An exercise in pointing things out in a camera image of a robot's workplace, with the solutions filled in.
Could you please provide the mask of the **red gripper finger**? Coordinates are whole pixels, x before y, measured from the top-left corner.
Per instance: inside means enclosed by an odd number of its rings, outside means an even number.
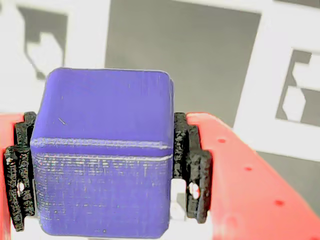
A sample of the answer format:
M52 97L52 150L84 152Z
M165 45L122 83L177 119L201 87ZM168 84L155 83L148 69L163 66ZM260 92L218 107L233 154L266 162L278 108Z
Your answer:
M35 215L30 140L37 114L0 115L0 238L11 238L11 224L24 230L25 217Z
M175 113L173 162L187 217L211 219L214 240L319 239L306 201L217 117Z

